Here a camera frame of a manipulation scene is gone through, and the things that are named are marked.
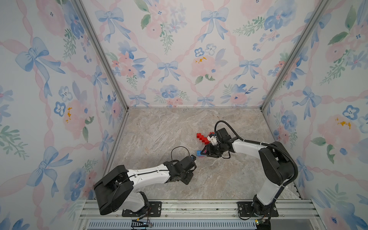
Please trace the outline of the red 2x4 lego brick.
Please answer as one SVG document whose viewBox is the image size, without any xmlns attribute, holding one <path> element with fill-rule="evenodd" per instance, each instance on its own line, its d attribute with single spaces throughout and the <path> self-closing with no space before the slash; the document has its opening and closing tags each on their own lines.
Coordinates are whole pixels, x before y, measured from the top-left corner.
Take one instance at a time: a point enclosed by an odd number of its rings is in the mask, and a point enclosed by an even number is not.
<svg viewBox="0 0 368 230">
<path fill-rule="evenodd" d="M 204 143 L 205 145 L 207 145 L 207 144 L 210 143 L 210 141 L 207 138 L 205 138 L 205 140 L 202 140 L 202 143 Z"/>
</svg>

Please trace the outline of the blue 2x4 lego brick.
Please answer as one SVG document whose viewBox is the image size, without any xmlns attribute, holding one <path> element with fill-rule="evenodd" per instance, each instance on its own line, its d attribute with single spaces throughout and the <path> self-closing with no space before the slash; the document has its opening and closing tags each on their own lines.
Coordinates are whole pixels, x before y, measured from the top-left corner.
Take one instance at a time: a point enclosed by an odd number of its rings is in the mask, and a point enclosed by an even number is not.
<svg viewBox="0 0 368 230">
<path fill-rule="evenodd" d="M 200 150 L 196 152 L 197 157 L 205 157 L 206 155 L 203 155 Z"/>
</svg>

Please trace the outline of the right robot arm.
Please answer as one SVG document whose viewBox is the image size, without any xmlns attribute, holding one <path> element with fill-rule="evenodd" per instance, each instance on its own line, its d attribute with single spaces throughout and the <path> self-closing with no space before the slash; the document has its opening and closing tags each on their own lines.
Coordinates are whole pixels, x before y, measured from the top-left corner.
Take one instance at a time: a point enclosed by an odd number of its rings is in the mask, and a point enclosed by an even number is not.
<svg viewBox="0 0 368 230">
<path fill-rule="evenodd" d="M 223 158 L 223 153 L 242 153 L 260 159 L 266 180 L 261 190 L 254 196 L 251 213 L 257 216 L 270 216 L 275 203 L 287 185 L 298 176 L 295 161 L 280 142 L 265 143 L 235 137 L 222 128 L 210 133 L 201 155 Z"/>
</svg>

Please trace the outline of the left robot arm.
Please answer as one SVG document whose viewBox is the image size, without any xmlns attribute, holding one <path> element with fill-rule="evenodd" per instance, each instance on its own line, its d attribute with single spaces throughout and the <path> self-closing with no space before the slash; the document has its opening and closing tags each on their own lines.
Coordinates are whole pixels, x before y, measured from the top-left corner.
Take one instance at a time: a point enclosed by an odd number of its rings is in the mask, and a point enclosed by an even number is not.
<svg viewBox="0 0 368 230">
<path fill-rule="evenodd" d="M 94 185 L 94 192 L 101 215 L 107 215 L 119 208 L 134 214 L 144 214 L 150 205 L 147 196 L 139 189 L 172 182 L 188 185 L 196 169 L 196 156 L 189 155 L 182 160 L 164 162 L 156 167 L 141 170 L 126 169 L 119 165 Z"/>
</svg>

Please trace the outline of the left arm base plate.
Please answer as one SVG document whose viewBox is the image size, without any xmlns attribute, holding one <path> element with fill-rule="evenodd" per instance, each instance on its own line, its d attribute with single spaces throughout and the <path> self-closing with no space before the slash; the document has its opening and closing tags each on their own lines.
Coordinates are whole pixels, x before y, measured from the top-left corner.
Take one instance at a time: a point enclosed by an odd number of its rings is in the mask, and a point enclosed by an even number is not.
<svg viewBox="0 0 368 230">
<path fill-rule="evenodd" d="M 149 201 L 148 205 L 145 205 L 142 209 L 137 212 L 124 209 L 122 211 L 122 217 L 160 217 L 162 212 L 161 201 Z"/>
</svg>

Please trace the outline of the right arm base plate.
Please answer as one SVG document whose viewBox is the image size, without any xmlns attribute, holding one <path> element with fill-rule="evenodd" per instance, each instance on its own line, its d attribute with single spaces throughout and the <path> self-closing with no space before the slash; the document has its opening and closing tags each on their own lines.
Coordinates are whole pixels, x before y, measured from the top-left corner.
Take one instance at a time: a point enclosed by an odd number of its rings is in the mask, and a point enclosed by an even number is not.
<svg viewBox="0 0 368 230">
<path fill-rule="evenodd" d="M 261 217 L 278 217 L 279 213 L 275 203 L 263 205 L 257 201 L 240 201 L 237 202 L 238 214 L 242 218 L 261 218 Z"/>
</svg>

